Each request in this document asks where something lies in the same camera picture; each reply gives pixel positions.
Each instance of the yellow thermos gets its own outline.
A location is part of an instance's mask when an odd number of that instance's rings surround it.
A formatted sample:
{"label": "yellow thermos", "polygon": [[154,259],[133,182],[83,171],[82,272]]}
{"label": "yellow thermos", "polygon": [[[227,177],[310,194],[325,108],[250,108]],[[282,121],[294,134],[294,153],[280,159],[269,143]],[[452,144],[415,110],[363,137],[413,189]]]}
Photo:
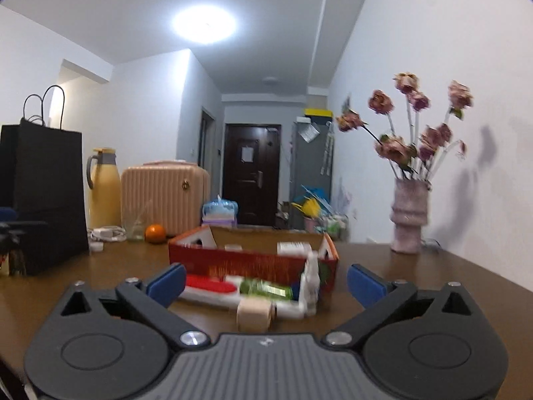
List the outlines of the yellow thermos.
{"label": "yellow thermos", "polygon": [[[118,174],[114,149],[93,149],[96,155],[87,160],[87,184],[89,185],[89,227],[122,224],[121,177]],[[91,171],[92,160],[97,164]]]}

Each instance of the black paper bag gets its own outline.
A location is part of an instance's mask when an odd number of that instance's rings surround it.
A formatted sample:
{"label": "black paper bag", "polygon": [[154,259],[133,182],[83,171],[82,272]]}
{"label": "black paper bag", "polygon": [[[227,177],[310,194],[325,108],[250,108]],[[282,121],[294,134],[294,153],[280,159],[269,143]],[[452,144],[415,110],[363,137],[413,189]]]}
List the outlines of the black paper bag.
{"label": "black paper bag", "polygon": [[48,224],[46,233],[28,234],[21,242],[28,275],[89,249],[83,185],[81,133],[22,118],[16,139],[13,207],[19,221]]}
{"label": "black paper bag", "polygon": [[0,132],[0,207],[13,207],[19,125],[2,125]]}

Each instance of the artificial flower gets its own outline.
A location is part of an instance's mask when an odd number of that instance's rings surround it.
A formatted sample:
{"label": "artificial flower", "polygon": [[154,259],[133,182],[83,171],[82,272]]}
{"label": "artificial flower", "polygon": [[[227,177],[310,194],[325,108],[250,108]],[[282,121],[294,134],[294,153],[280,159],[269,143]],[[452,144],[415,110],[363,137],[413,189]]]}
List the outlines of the artificial flower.
{"label": "artificial flower", "polygon": [[410,72],[401,72],[394,77],[396,81],[396,88],[404,95],[418,90],[418,77]]}
{"label": "artificial flower", "polygon": [[418,150],[414,144],[407,147],[407,153],[411,158],[418,158]]}
{"label": "artificial flower", "polygon": [[382,137],[380,143],[376,142],[375,149],[377,154],[385,159],[389,159],[399,165],[407,165],[411,156],[409,155],[409,147],[407,147],[402,137]]}
{"label": "artificial flower", "polygon": [[437,130],[440,132],[442,140],[445,143],[449,143],[452,135],[450,127],[446,123],[443,123],[437,128]]}
{"label": "artificial flower", "polygon": [[337,117],[338,128],[341,132],[348,132],[351,129],[359,129],[366,125],[359,117],[359,114],[353,111],[347,111],[340,117]]}
{"label": "artificial flower", "polygon": [[430,128],[429,126],[426,126],[426,130],[422,133],[420,139],[423,144],[435,151],[445,144],[440,131],[438,129]]}
{"label": "artificial flower", "polygon": [[448,96],[450,98],[451,107],[454,110],[462,110],[466,106],[472,106],[473,96],[470,89],[457,81],[452,81],[448,87]]}
{"label": "artificial flower", "polygon": [[368,100],[368,107],[377,114],[388,114],[394,110],[391,98],[381,90],[374,90],[372,97]]}
{"label": "artificial flower", "polygon": [[423,110],[424,108],[430,108],[431,102],[422,92],[414,91],[409,93],[407,97],[409,98],[409,103],[412,105],[412,109],[417,112]]}
{"label": "artificial flower", "polygon": [[435,151],[427,144],[422,144],[420,146],[420,149],[418,150],[418,157],[423,163],[431,159],[433,155],[435,155]]}

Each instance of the ceiling light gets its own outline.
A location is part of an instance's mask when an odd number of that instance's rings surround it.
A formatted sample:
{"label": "ceiling light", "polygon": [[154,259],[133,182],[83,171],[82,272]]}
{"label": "ceiling light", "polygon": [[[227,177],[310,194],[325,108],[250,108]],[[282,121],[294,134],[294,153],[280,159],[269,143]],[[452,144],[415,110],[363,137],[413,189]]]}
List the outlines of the ceiling light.
{"label": "ceiling light", "polygon": [[215,6],[194,6],[178,13],[174,30],[181,37],[200,44],[212,44],[225,39],[235,31],[235,20]]}

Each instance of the pink vase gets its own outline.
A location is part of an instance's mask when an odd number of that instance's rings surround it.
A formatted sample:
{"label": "pink vase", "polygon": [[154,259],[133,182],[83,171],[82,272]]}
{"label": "pink vase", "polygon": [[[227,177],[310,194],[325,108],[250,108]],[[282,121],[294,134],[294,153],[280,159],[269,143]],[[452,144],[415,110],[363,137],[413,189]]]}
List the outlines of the pink vase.
{"label": "pink vase", "polygon": [[396,179],[391,221],[396,253],[418,254],[422,246],[422,226],[427,224],[428,188],[420,180]]}

